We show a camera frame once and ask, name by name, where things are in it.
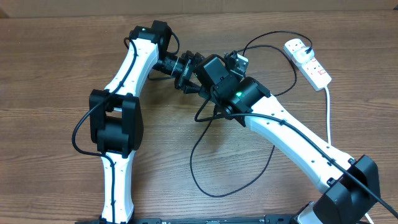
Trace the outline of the white power strip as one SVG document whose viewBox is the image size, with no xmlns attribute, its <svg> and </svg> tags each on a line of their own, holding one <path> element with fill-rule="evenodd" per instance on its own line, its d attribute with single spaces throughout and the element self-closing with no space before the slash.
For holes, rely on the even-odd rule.
<svg viewBox="0 0 398 224">
<path fill-rule="evenodd" d="M 302 40 L 292 39 L 284 44 L 284 51 L 296 65 L 296 67 L 301 71 L 304 77 L 308 80 L 311 86 L 316 90 L 322 90 L 328 86 L 331 82 L 331 76 L 322 67 L 320 62 L 315 58 L 315 56 L 309 60 L 307 63 L 302 65 L 297 65 L 293 58 L 293 53 L 301 48 L 307 47 Z"/>
</svg>

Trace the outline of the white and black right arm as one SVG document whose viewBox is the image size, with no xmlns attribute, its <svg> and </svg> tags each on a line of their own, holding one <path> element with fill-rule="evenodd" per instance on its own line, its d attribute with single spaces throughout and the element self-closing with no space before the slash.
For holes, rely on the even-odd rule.
<svg viewBox="0 0 398 224">
<path fill-rule="evenodd" d="M 244 77 L 247 62 L 237 57 L 222 63 L 210 55 L 195 67 L 206 101 L 215 103 L 214 119 L 235 119 L 269 140 L 319 190 L 322 196 L 291 223 L 359 223 L 380 201 L 376 163 L 366 155 L 356 160 L 309 130 L 264 85 Z"/>
</svg>

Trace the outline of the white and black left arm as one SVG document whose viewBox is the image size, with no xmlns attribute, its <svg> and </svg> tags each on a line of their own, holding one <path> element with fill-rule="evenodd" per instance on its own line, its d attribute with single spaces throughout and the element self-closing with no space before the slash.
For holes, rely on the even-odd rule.
<svg viewBox="0 0 398 224">
<path fill-rule="evenodd" d="M 104 207 L 99 223 L 132 223 L 132 162 L 142 142 L 144 125 L 139 96 L 151 70 L 164 73 L 184 93 L 200 87 L 189 78 L 193 54 L 178 57 L 168 46 L 174 33 L 166 22 L 137 26 L 124 43 L 126 57 L 104 90 L 89 97 L 90 134 L 104 167 Z"/>
</svg>

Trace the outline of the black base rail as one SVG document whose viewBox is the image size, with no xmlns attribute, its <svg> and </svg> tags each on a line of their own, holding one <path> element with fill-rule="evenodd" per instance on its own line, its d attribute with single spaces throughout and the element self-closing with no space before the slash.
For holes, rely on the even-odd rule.
<svg viewBox="0 0 398 224">
<path fill-rule="evenodd" d="M 297 224 L 293 214 L 273 214 L 263 217 L 236 217 L 236 218 L 132 218 L 122 224 Z"/>
</svg>

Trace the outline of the white charger adapter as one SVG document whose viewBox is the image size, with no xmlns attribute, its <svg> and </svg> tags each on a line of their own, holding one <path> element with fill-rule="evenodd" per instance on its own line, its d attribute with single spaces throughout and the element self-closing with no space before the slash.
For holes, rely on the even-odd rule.
<svg viewBox="0 0 398 224">
<path fill-rule="evenodd" d="M 315 52 L 310 47 L 305 47 L 295 51 L 292 56 L 297 65 L 302 65 L 311 60 L 315 56 Z"/>
</svg>

